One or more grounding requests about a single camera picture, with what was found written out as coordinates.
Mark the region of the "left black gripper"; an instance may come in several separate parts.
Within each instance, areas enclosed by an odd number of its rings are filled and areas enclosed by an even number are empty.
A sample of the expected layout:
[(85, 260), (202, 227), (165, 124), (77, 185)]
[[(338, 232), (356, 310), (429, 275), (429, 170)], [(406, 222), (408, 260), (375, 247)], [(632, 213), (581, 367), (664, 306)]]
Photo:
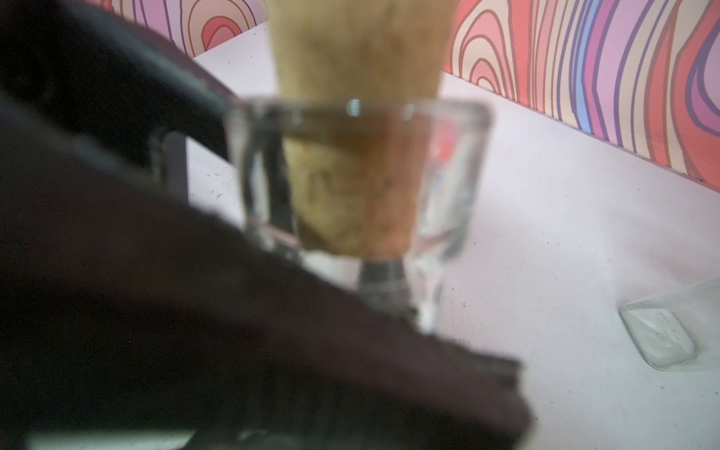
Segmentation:
[(255, 245), (238, 99), (81, 1), (1, 5), (1, 444), (189, 429), (193, 449), (511, 449), (519, 363)]

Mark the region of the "clear bottle red label cork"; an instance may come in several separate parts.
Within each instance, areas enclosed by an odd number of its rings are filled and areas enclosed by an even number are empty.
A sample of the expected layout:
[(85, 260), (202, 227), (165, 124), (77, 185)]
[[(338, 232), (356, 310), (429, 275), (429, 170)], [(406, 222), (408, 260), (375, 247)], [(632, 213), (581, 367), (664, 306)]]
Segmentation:
[(464, 247), (491, 134), (439, 98), (453, 1), (270, 1), (275, 99), (224, 125), (264, 251), (424, 333)]

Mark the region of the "clear bottle blue label cork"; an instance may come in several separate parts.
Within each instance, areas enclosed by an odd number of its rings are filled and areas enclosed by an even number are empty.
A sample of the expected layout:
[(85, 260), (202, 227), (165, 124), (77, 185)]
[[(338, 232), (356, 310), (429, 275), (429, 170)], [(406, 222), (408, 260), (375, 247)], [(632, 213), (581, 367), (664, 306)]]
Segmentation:
[(645, 362), (657, 371), (719, 369), (719, 279), (628, 303), (622, 323)]

